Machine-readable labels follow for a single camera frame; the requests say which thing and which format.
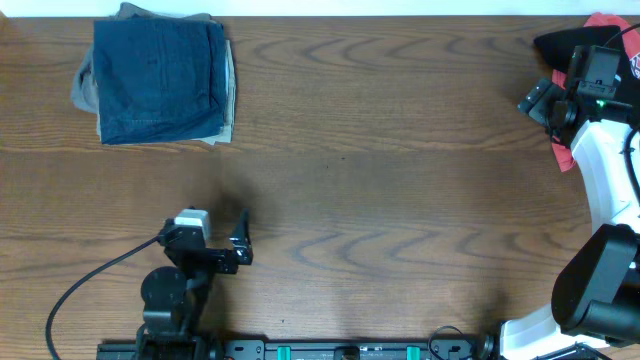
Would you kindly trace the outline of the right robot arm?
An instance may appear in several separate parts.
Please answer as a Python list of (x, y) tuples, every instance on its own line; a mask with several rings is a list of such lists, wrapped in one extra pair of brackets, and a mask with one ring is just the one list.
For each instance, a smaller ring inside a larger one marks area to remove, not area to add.
[(504, 322), (479, 359), (598, 359), (639, 341), (639, 131), (618, 78), (565, 90), (541, 79), (519, 109), (570, 150), (592, 235), (558, 275), (549, 304)]

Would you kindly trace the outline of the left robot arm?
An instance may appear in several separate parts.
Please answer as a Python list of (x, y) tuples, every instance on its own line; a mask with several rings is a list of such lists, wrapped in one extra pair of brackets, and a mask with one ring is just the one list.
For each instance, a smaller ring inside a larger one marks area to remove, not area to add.
[(143, 325), (136, 335), (136, 359), (223, 359), (219, 340), (199, 330), (211, 284), (218, 274), (235, 274), (253, 262), (249, 212), (229, 236), (230, 249), (209, 248), (211, 221), (205, 210), (187, 208), (170, 218), (157, 242), (172, 262), (149, 273), (141, 285)]

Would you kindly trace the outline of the navy blue shorts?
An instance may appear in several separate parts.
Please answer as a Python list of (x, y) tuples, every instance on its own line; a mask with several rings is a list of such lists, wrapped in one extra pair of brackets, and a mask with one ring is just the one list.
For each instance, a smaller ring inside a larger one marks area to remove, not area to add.
[(220, 24), (97, 21), (93, 66), (105, 144), (200, 139), (224, 127), (226, 39)]

